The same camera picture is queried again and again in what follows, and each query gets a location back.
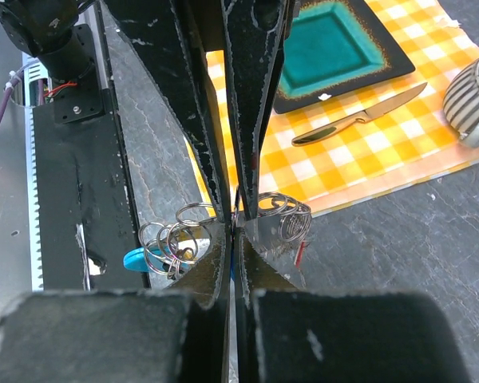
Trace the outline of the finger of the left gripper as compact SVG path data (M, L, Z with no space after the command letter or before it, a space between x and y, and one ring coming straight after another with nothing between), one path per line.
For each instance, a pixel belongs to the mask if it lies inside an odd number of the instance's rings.
M258 214L259 158L283 67L293 1L222 1L228 119L247 219Z
M107 1L187 138L216 217L231 218L228 168L216 93L188 1Z

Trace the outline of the blue carabiner tag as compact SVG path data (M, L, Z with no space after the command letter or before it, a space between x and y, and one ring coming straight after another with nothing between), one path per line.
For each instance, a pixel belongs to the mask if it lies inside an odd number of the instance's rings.
M129 251L123 257L124 268L131 271L146 273L154 272L155 269L167 272L170 262L167 261L160 249L158 247L152 247L151 252L152 254L148 256L151 262L151 266L149 266L144 259L143 247Z

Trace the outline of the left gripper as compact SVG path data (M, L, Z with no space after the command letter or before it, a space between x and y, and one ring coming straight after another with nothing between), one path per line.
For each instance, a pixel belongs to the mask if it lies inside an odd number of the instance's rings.
M91 29L79 18L92 1L0 1L0 22L13 44L37 58L48 79L38 105L53 104L57 123L104 112Z

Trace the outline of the small blue key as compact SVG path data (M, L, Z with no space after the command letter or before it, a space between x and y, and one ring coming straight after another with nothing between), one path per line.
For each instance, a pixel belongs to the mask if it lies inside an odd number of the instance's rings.
M240 188L236 187L236 193L234 198L234 205L232 208L232 225L231 225L231 262L230 262L230 278L232 281L235 281L235 254L234 254L234 245L235 245L235 233L236 226L238 221L239 214L239 205L240 205Z

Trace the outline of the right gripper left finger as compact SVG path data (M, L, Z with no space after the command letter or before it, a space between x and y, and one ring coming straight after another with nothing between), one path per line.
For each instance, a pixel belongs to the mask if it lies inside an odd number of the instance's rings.
M163 290L48 290L0 316L0 382L228 380L231 227Z

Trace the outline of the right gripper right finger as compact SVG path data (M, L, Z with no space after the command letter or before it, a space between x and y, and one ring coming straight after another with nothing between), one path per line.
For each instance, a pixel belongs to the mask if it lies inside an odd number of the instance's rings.
M242 382L468 382L446 316L413 291L295 290L234 234Z

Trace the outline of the keyring with keys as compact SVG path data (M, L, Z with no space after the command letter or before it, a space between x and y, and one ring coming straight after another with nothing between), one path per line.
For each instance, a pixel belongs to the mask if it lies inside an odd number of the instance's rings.
M144 248L145 262L151 266L151 248L158 247L170 262L167 272L154 272L165 278L177 280L185 274L211 248L212 224L215 217L186 219L183 214L192 209L210 208L210 203L190 203L176 212L176 222L164 224L148 222L138 232L140 247ZM246 221L238 214L237 226L244 229L248 241L261 255L295 251L294 264L300 266L307 246L306 237L311 229L311 208L297 199L280 192L263 192L259 195L258 217Z

